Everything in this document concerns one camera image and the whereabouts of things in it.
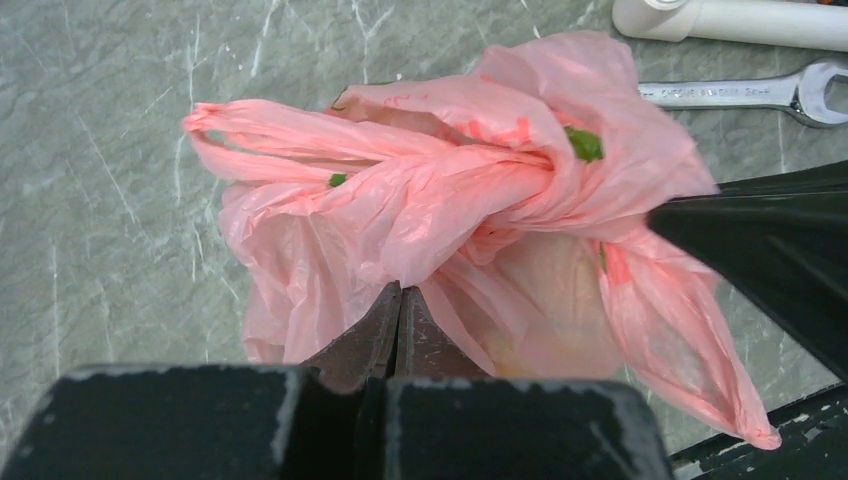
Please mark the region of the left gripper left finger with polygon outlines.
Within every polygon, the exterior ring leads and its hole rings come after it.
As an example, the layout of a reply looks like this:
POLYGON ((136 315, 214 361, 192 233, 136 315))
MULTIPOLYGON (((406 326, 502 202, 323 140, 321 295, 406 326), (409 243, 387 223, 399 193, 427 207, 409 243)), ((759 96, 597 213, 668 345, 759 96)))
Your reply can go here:
POLYGON ((42 397, 5 479, 374 479, 382 388, 402 306, 386 285, 308 360, 115 364, 42 397))

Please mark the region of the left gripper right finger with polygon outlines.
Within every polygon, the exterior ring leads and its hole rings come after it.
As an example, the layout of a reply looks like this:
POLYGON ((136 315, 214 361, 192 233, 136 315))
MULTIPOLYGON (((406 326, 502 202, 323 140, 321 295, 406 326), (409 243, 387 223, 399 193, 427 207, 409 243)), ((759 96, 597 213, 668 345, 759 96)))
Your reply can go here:
POLYGON ((615 381, 488 377, 400 291, 365 382, 361 479, 669 479, 644 397, 615 381))

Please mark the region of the pink plastic bag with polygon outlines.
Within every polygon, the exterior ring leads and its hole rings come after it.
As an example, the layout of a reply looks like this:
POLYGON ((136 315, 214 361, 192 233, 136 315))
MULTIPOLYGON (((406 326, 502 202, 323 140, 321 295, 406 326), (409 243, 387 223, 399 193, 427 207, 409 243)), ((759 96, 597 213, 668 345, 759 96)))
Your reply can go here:
POLYGON ((603 379, 773 450, 781 437, 716 301, 717 275, 646 213, 716 183, 591 31, 492 46, 467 73, 346 88, 325 111, 199 103, 182 123, 228 183, 219 225, 252 291, 251 361, 300 363, 383 287, 418 287, 492 375, 603 379))

